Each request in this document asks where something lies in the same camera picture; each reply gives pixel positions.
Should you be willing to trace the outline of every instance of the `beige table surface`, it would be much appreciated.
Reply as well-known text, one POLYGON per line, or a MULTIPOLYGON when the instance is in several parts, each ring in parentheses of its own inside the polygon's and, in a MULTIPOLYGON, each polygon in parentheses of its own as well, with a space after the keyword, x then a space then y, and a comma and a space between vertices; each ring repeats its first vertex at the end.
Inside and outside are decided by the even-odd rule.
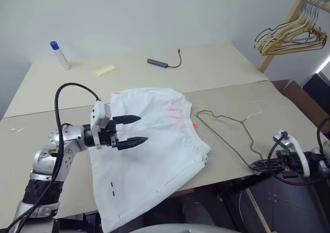
MULTIPOLYGON (((146 60, 152 58, 176 65, 179 61, 177 49, 73 60, 69 61, 72 68, 68 71, 58 61, 33 63, 5 117, 53 110, 55 92, 65 82, 81 83, 95 91, 104 102, 110 102, 112 91, 129 88, 169 87, 186 93, 268 80, 231 43, 181 47, 181 56, 180 67, 167 69, 147 64, 146 60), (109 64, 117 69, 102 77, 94 75, 94 71, 109 64)), ((72 87, 61 93, 59 107, 93 104, 93 97, 72 87)))
MULTIPOLYGON (((192 119, 199 123, 196 131, 212 150, 206 167, 181 190, 251 173, 223 141, 196 119, 195 114, 199 110, 213 110, 215 114, 224 114, 242 120, 249 114, 262 111, 259 115, 250 117, 246 121, 246 126, 255 140, 255 150, 262 152, 264 158, 274 144, 273 134, 279 129, 285 129, 293 135, 305 151, 317 146, 316 128, 313 123, 269 81, 191 92, 185 95, 193 104, 192 119)), ((74 125, 89 123, 90 110, 91 107, 61 110, 61 121, 74 125)), ((202 117, 223 135, 248 163, 258 160, 259 157, 250 151, 250 141, 239 124, 228 120, 214 120, 207 115, 202 117)), ((23 197, 35 151, 45 143, 55 127, 52 111, 1 120, 0 228, 11 222, 16 206, 23 197)), ((64 183, 60 202, 59 217, 96 209, 88 152, 81 152, 75 157, 64 183)))

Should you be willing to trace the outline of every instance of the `clothing rack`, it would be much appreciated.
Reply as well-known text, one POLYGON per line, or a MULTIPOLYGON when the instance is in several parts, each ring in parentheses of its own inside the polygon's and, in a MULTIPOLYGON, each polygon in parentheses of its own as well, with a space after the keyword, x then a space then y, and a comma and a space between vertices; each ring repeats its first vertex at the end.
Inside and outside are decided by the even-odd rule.
MULTIPOLYGON (((296 0, 294 5, 292 6, 288 16, 285 18, 285 22, 291 22, 291 21, 294 21, 296 20, 300 13, 301 13, 301 8, 300 8, 300 5, 301 5, 301 2, 303 0, 296 0)), ((324 4, 321 9, 327 11, 330 13, 330 2, 327 2, 326 4, 324 4)), ((266 68, 269 66, 270 62, 273 60, 275 55, 267 55, 267 56, 264 56, 262 61, 260 62, 260 64, 258 65, 257 69, 261 72, 264 72, 266 70, 266 68)))

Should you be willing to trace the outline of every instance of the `black cable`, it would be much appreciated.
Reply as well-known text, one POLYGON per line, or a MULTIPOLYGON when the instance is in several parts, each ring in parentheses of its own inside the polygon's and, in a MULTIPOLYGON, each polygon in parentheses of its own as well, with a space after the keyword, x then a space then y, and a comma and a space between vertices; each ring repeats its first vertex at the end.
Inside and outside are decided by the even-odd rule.
POLYGON ((86 86, 83 86, 81 84, 77 84, 75 82, 69 82, 66 83, 64 85, 62 85, 60 88, 57 89, 56 94, 55 94, 55 118, 56 118, 56 124, 57 124, 57 129, 58 129, 58 134, 59 134, 59 144, 58 144, 58 155, 55 161, 55 165, 54 165, 54 169, 53 169, 53 173, 52 173, 52 179, 49 182, 49 184, 47 185, 47 187, 45 188, 45 190, 43 191, 43 193, 40 195, 40 197, 38 198, 38 200, 35 202, 35 204, 28 210, 26 210, 23 214, 21 214, 19 217, 17 217, 6 229, 5 233, 8 233, 9 230, 23 217, 25 217, 21 222, 20 225, 17 228, 17 231, 15 233, 19 233, 24 224, 26 223, 26 220, 31 216, 31 214, 34 212, 34 210, 39 206, 39 204, 41 203, 43 197, 45 196, 45 194, 48 192, 48 190, 50 189, 50 187, 54 184, 56 177, 59 173, 59 170, 61 168, 62 165, 62 160, 63 160, 63 156, 64 156, 64 140, 63 140, 63 131, 62 131, 62 127, 64 125, 69 125, 68 123, 63 123, 61 124, 61 120, 60 120, 60 115, 59 115, 59 109, 58 109, 58 98, 59 98, 59 94, 61 92, 61 90, 67 86, 78 86, 81 87, 87 91, 89 91, 90 93, 92 93, 96 100, 99 101, 100 98, 89 88, 87 88, 86 86))
POLYGON ((317 179, 317 180, 313 180, 313 181, 309 181, 309 182, 292 182, 292 181, 288 181, 288 180, 285 180, 281 177, 279 177, 271 168, 271 164, 270 164, 270 159, 271 159, 271 156, 275 150, 275 148, 280 144, 280 142, 282 141, 283 138, 287 137, 288 136, 288 133, 286 131, 283 131, 282 132, 282 136, 275 142, 275 144, 273 145, 273 147, 271 148, 271 150, 269 151, 269 154, 268 154, 268 157, 267 157, 267 166, 268 166, 268 169, 269 171, 271 172, 271 174, 274 176, 274 178, 276 178, 277 180, 279 181, 282 181, 286 184, 289 184, 289 185, 294 185, 294 186, 305 186, 305 185, 311 185, 311 184, 314 184, 314 183, 317 183, 317 182, 320 182, 320 181, 323 181, 323 180, 326 180, 327 177, 322 177, 320 179, 317 179))
POLYGON ((180 49, 177 50, 178 54, 179 54, 179 57, 180 57, 180 64, 178 64, 177 66, 167 66, 167 67, 170 67, 170 68, 177 68, 181 65, 181 55, 180 55, 180 49))
POLYGON ((318 139, 318 144, 319 144, 319 147, 320 147, 320 153, 321 153, 323 159, 325 159, 325 157, 324 157, 323 146, 322 146, 322 142, 321 142, 321 138, 320 138, 320 133, 321 133, 321 128, 323 127, 323 125, 324 125, 328 120, 330 120, 330 117, 329 117, 329 118, 325 118, 325 119, 321 122, 321 124, 318 126, 318 130, 317 130, 317 132, 316 132, 316 137, 317 137, 317 139, 318 139))

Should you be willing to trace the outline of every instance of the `white garment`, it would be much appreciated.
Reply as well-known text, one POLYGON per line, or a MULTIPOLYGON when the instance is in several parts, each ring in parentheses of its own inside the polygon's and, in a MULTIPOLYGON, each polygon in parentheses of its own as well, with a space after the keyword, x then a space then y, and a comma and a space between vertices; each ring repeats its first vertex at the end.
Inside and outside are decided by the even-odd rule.
POLYGON ((110 232, 177 191, 206 164, 210 147, 195 132, 191 104, 172 89, 113 93, 111 114, 142 119, 117 125, 119 140, 148 137, 134 148, 90 148, 95 202, 110 232))

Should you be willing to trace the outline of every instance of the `sticky note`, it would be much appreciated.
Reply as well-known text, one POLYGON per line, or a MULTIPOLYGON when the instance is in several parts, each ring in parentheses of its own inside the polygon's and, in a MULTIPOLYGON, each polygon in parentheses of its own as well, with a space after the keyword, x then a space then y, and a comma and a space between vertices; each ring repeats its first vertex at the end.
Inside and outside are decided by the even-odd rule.
POLYGON ((114 65, 110 64, 110 65, 107 65, 107 66, 95 71, 94 73, 96 76, 101 77, 104 74, 113 71, 114 69, 116 69, 116 67, 114 65))

